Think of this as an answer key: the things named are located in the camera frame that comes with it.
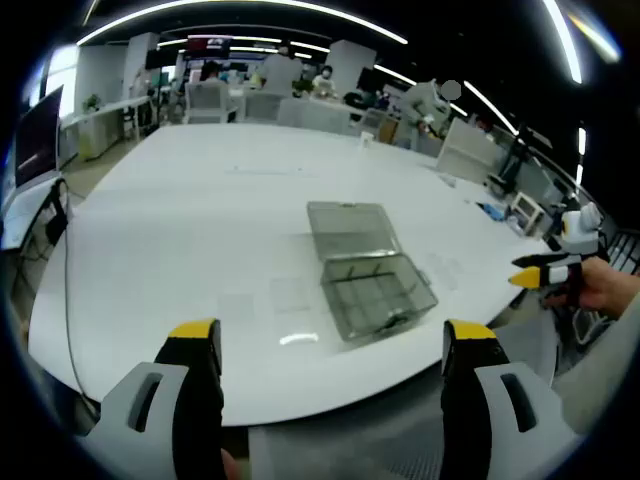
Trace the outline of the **person's left hand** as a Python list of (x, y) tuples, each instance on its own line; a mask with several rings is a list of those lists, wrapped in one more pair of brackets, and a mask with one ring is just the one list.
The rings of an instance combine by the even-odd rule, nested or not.
[(221, 458), (227, 480), (250, 480), (251, 466), (248, 457), (234, 457), (227, 450), (221, 450)]

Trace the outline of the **person's right hand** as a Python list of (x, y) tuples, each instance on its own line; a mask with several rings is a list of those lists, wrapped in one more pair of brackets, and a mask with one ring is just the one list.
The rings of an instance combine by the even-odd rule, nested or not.
[(620, 272), (604, 260), (591, 257), (582, 262), (582, 283), (577, 295), (553, 294), (542, 302), (544, 307), (577, 305), (619, 318), (639, 293), (639, 277)]

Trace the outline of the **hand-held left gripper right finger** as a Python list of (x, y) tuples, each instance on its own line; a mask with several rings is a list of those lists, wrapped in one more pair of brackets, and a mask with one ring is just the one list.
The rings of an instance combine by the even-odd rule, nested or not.
[(544, 479), (581, 443), (549, 383), (482, 324), (445, 321), (442, 377), (444, 479)]

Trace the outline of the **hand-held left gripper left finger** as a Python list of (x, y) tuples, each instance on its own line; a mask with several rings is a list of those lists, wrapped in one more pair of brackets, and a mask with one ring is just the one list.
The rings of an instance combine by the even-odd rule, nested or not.
[(111, 389), (78, 440), (114, 479), (221, 479), (221, 374), (219, 321), (183, 323)]

